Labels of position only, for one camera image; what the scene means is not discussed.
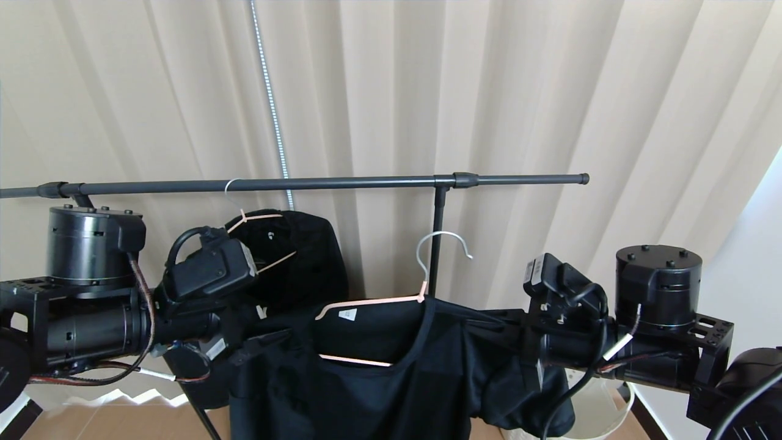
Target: vertical blind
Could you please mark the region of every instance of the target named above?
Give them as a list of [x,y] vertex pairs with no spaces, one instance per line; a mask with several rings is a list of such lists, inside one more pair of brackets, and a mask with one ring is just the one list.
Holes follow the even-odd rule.
[[[591,174],[448,193],[444,227],[475,260],[443,238],[438,296],[463,305],[526,306],[523,269],[543,251],[609,295],[621,247],[680,245],[708,264],[782,145],[779,2],[255,6],[292,177]],[[0,116],[2,187],[281,177],[247,1],[0,2]],[[335,226],[353,294],[416,291],[433,191],[293,197]],[[283,192],[233,198],[287,207]],[[145,215],[150,283],[179,233],[238,214],[221,194],[94,202]],[[42,274],[54,203],[0,202],[4,280]]]

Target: white hanger hook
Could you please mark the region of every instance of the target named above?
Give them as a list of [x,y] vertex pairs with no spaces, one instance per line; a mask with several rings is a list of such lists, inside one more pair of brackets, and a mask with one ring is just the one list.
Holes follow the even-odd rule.
[[428,239],[438,236],[438,235],[449,235],[449,236],[455,236],[456,238],[461,241],[461,247],[465,251],[465,257],[472,260],[472,255],[470,255],[470,251],[467,249],[467,242],[465,239],[461,238],[461,236],[457,233],[452,233],[450,231],[435,231],[433,233],[429,233],[424,235],[423,238],[421,238],[421,241],[418,242],[418,247],[415,248],[415,259],[418,260],[418,264],[421,266],[421,269],[424,269],[424,281],[429,281],[429,268],[426,267],[423,261],[421,261],[421,245]]
[[242,210],[242,205],[240,205],[240,204],[236,203],[236,200],[233,200],[233,199],[232,199],[232,198],[231,198],[231,197],[228,195],[228,187],[229,187],[229,186],[231,186],[231,184],[232,184],[233,182],[236,182],[237,180],[241,180],[241,179],[238,179],[238,178],[236,178],[236,179],[231,179],[231,180],[229,180],[229,181],[228,181],[228,183],[226,183],[226,184],[225,184],[225,189],[223,189],[223,193],[225,193],[225,198],[226,198],[226,199],[228,199],[228,201],[229,201],[229,202],[233,203],[233,204],[234,204],[234,205],[235,205],[235,206],[236,206],[236,207],[237,207],[237,208],[238,208],[238,209],[241,211],[241,210]]

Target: curtain fold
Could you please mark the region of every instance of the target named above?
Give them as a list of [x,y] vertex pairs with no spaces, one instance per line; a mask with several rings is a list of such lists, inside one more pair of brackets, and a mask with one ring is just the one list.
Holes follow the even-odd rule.
[[[447,194],[444,227],[475,260],[443,238],[438,296],[463,305],[526,306],[523,269],[544,251],[611,297],[621,247],[681,245],[708,264],[782,145],[778,2],[256,10],[292,177],[590,173],[587,186]],[[2,187],[281,177],[247,1],[0,2],[0,37]],[[287,207],[283,192],[231,197],[246,210]],[[352,294],[417,291],[431,189],[293,197],[335,226]],[[237,214],[219,193],[94,202],[145,214],[150,283],[179,233]],[[41,274],[53,204],[0,203],[4,280]]]

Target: white bin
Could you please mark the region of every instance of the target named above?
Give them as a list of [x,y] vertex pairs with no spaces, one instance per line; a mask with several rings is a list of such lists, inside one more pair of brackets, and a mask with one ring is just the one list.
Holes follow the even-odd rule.
[[[583,373],[568,370],[568,382],[573,386]],[[572,398],[573,410],[576,413],[576,424],[573,425],[562,440],[603,440],[616,431],[627,418],[630,407],[635,401],[635,390],[630,387],[630,399],[624,403],[617,391],[624,384],[621,380],[594,378]],[[533,440],[537,437],[521,429],[502,431],[505,440]]]

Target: brown floor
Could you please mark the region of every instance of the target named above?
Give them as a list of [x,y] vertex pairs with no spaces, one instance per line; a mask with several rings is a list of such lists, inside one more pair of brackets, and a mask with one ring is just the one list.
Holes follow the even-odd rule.
[[[228,408],[209,411],[210,419],[228,440]],[[472,421],[470,440],[503,440],[500,431],[481,420]],[[67,406],[40,415],[23,440],[209,440],[189,405],[172,408],[152,401],[135,406],[124,402],[89,408]],[[631,413],[609,440],[648,440]]]

